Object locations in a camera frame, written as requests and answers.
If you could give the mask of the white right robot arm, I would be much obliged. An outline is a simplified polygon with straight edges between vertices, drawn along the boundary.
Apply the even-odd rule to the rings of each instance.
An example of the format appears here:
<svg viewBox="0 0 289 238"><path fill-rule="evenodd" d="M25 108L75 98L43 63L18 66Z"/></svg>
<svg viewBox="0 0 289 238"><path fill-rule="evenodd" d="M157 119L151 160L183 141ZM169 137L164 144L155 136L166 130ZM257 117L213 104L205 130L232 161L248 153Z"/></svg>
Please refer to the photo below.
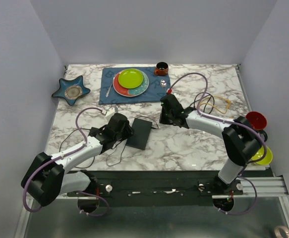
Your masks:
<svg viewBox="0 0 289 238"><path fill-rule="evenodd" d="M217 193L225 194L231 189L231 183L247 167L259 149L263 148L264 152L258 161L265 158L267 154L265 141L245 117L224 119L205 114L192 107L183 108L173 94L163 96L160 101L161 124L204 131L224 141L228 160L211 183Z"/></svg>

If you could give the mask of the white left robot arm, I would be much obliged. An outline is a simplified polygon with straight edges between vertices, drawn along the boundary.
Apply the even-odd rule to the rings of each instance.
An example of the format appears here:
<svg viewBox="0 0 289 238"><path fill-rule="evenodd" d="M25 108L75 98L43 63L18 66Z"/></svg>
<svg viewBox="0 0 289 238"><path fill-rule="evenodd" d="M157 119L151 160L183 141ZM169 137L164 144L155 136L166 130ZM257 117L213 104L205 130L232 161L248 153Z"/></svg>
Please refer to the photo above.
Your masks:
<svg viewBox="0 0 289 238"><path fill-rule="evenodd" d="M53 155L38 154L24 176L23 205L30 194L42 207L51 204L65 188L64 177L74 167L97 157L134 134L126 116L115 113L108 124L91 130L77 145Z"/></svg>

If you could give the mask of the black network switch box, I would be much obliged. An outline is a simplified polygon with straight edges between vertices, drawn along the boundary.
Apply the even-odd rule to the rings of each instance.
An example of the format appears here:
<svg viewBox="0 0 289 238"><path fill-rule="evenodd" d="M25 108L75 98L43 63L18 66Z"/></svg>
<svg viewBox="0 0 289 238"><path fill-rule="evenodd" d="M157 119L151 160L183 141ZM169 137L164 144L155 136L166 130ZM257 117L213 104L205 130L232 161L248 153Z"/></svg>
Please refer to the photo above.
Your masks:
<svg viewBox="0 0 289 238"><path fill-rule="evenodd" d="M132 124L132 129L134 134L127 139L126 146L145 150L150 131L152 127L152 122L143 119L134 119Z"/></svg>

